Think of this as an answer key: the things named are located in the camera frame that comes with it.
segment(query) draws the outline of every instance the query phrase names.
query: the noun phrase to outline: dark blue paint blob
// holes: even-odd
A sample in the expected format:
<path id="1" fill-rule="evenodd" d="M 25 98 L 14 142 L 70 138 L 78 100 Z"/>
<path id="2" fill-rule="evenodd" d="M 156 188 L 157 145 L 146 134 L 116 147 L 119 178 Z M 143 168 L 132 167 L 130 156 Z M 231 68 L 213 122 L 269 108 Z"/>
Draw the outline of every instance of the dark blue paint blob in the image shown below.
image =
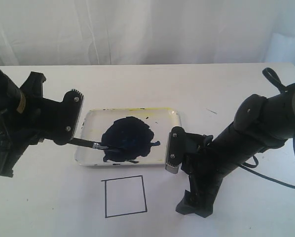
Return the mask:
<path id="1" fill-rule="evenodd" d="M 159 141 L 151 143 L 154 133 L 149 126 L 136 117 L 125 117 L 116 120 L 102 136 L 102 146 L 117 147 L 122 152 L 104 151 L 104 162 L 138 163 L 137 157 L 146 157 L 151 147 L 159 146 Z"/>

